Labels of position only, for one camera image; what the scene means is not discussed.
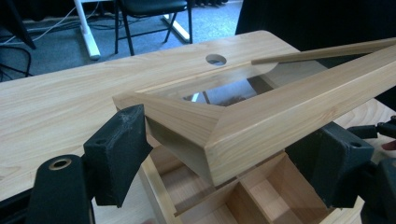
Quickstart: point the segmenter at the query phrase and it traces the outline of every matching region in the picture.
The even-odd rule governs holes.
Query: wooden table
[[[116,112],[112,96],[150,92],[220,70],[205,60],[209,54],[221,54],[233,66],[295,51],[260,31],[1,83],[0,201],[31,188],[42,162],[82,155],[83,143]],[[389,118],[390,112],[377,111],[379,119]],[[154,218],[138,177],[121,209],[95,208],[95,214],[97,223]]]

